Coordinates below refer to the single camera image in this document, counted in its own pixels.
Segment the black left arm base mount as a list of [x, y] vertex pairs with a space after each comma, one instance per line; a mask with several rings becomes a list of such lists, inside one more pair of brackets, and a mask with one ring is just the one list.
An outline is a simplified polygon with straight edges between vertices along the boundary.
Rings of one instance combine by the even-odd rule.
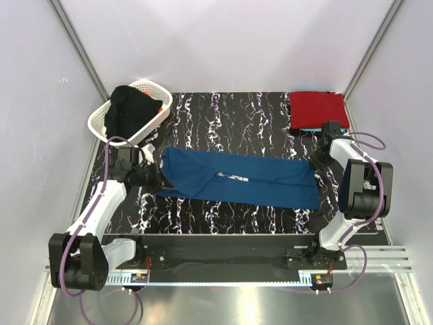
[[142, 245], [137, 248], [132, 259], [121, 263], [116, 269], [165, 269], [167, 263], [166, 247]]

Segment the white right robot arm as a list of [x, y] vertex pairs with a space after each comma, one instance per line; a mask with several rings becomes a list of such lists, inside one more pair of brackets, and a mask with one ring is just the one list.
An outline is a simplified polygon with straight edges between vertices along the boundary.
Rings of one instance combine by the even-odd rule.
[[338, 211], [307, 251], [309, 264], [318, 269], [338, 259], [346, 243], [361, 228], [390, 211], [393, 166], [370, 157], [349, 134], [341, 132], [338, 121], [328, 121], [322, 124], [310, 164], [323, 171], [334, 162], [343, 168]]

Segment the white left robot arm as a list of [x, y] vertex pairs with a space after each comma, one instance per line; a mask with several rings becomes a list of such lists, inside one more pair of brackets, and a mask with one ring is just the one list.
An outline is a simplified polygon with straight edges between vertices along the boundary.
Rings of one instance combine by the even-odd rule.
[[138, 239], [117, 238], [104, 245], [102, 239], [114, 212], [134, 188], [153, 194], [170, 184], [154, 158], [155, 148], [118, 149], [114, 162], [106, 162], [104, 176], [80, 217], [48, 243], [51, 283], [69, 297], [101, 290], [111, 271], [123, 263], [132, 268], [145, 263], [146, 252]]

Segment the black t shirt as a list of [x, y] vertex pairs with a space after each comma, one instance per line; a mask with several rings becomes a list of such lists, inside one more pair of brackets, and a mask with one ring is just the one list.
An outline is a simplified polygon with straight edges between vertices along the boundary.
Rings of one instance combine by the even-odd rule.
[[143, 98], [142, 91], [128, 85], [114, 89], [104, 117], [107, 139], [114, 136], [130, 139], [157, 115], [145, 109]]

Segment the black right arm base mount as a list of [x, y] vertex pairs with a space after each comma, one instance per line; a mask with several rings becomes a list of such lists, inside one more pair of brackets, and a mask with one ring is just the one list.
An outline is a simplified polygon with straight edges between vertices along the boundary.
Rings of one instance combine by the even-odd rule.
[[306, 247], [294, 246], [286, 249], [283, 258], [290, 270], [317, 270], [330, 273], [347, 269], [344, 253], [322, 248], [317, 242]]

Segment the blue printed t shirt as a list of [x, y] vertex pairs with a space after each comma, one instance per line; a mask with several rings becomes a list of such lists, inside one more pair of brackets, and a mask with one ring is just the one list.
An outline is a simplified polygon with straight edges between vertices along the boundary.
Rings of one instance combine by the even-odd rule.
[[315, 170], [286, 160], [167, 148], [162, 174], [172, 188], [159, 196], [287, 209], [319, 209]]

